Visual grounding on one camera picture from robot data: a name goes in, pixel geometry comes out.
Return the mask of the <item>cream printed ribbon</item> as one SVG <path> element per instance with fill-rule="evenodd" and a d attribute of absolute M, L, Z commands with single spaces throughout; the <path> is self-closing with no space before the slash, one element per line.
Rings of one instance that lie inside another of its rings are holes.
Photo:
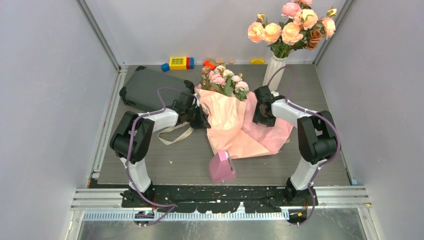
<path fill-rule="evenodd" d="M 161 130 L 160 132 L 156 134 L 156 137 L 164 145 L 169 146 L 186 139 L 193 133 L 193 131 L 194 131 L 194 128 L 192 128 L 188 122 L 185 122 L 183 124 L 179 124 L 179 125 L 168 127 Z M 174 135 L 172 135 L 173 136 L 172 139 L 164 138 L 168 136 L 167 134 L 170 134 L 172 132 L 174 132 Z"/>

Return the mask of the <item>pink paper bouquet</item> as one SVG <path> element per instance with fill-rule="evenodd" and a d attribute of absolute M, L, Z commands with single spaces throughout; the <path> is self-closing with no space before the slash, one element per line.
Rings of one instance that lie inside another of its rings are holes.
<path fill-rule="evenodd" d="M 273 126 L 254 123 L 257 99 L 243 74 L 225 65 L 204 66 L 195 92 L 208 115 L 207 138 L 214 153 L 228 151 L 234 159 L 277 154 L 288 141 L 293 126 L 277 119 Z"/>

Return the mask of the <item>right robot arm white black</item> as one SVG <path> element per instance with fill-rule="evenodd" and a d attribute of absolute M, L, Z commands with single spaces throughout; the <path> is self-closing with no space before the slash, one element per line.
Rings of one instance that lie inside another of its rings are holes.
<path fill-rule="evenodd" d="M 254 95 L 254 123 L 272 127 L 277 119 L 282 119 L 297 129 L 301 159 L 286 182 L 285 198 L 291 205 L 299 205 L 312 191 L 321 167 L 341 150 L 333 116 L 328 110 L 309 110 L 283 95 L 274 95 L 268 86 L 257 88 Z"/>

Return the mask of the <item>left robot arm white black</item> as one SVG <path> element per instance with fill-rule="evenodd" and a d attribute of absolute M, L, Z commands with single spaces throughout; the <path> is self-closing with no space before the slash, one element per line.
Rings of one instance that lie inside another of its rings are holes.
<path fill-rule="evenodd" d="M 153 112 L 135 113 L 127 111 L 110 139 L 110 148 L 122 161 L 128 173 L 129 186 L 135 190 L 134 200 L 141 207 L 153 202 L 153 193 L 148 190 L 152 181 L 147 173 L 146 155 L 153 133 L 183 124 L 192 129 L 211 128 L 208 115 L 200 104 L 200 94 L 181 92 L 170 106 L 165 106 L 158 95 L 162 109 Z"/>

